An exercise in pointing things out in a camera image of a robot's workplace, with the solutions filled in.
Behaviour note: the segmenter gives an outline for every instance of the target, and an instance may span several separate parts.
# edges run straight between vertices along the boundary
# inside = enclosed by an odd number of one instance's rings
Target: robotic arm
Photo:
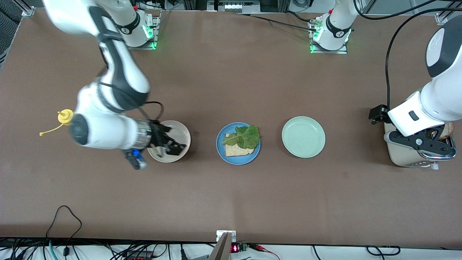
[[[326,50],[338,50],[348,40],[351,26],[358,12],[354,7],[356,0],[336,0],[335,7],[320,18],[320,26],[315,26],[317,32],[313,41]]]
[[[455,155],[452,137],[448,142],[440,141],[440,136],[444,124],[462,119],[461,56],[462,16],[456,16],[428,43],[426,66],[432,81],[386,115],[373,109],[375,114],[384,115],[383,121],[397,128],[385,134],[386,142],[431,155]]]
[[[43,2],[59,29],[97,38],[108,68],[106,74],[79,91],[69,126],[72,139],[85,147],[121,149],[135,169],[146,167],[140,154],[151,144],[164,147],[169,155],[179,155],[186,146],[166,135],[169,127],[124,114],[144,104],[150,87],[109,14],[93,0],[76,0],[73,4],[62,0]]]

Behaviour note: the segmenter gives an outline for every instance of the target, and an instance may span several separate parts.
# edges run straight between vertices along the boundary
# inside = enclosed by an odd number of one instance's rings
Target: lettuce leaf
[[[223,139],[222,144],[233,146],[237,144],[242,149],[255,149],[260,142],[258,127],[255,125],[236,127],[236,132]]]

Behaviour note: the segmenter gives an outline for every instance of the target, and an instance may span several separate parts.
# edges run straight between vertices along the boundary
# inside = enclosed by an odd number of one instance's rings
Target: yellow nozzle cap
[[[61,112],[58,112],[58,121],[63,125],[69,125],[71,123],[74,112],[70,109],[64,109]]]
[[[61,123],[60,126],[53,128],[52,130],[48,130],[46,132],[40,132],[39,135],[43,136],[43,134],[52,132],[63,125],[69,125],[71,123],[72,117],[74,116],[74,112],[70,109],[64,109],[61,112],[58,112],[58,121]]]

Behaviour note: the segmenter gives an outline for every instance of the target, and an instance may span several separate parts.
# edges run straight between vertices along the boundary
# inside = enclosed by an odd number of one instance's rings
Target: light green plate
[[[291,154],[301,158],[311,158],[324,148],[326,134],[316,120],[309,117],[295,117],[284,125],[282,142]]]

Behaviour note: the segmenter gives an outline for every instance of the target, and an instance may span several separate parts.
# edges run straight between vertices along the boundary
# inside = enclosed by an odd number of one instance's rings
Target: table surface
[[[269,18],[303,25],[288,14]],[[462,157],[438,172],[394,166],[382,125],[369,109],[386,99],[384,58],[405,19],[357,18],[347,55],[310,54],[306,31],[225,12],[172,12],[158,49],[133,51],[163,120],[192,134],[172,164],[146,153],[134,171],[118,150],[75,145],[56,112],[76,106],[79,89],[104,63],[93,38],[67,35],[43,9],[25,18],[0,73],[0,235],[44,236],[58,206],[83,221],[78,237],[214,241],[217,229],[257,243],[462,247]],[[436,31],[419,17],[390,56],[392,106],[430,77],[424,53]],[[146,106],[153,117],[155,105]],[[133,111],[130,116],[141,118]],[[317,120],[324,150],[300,159],[281,130],[295,116]],[[259,126],[261,151],[248,165],[215,148],[232,122]],[[462,143],[456,124],[456,142]],[[61,212],[51,236],[78,223]]]

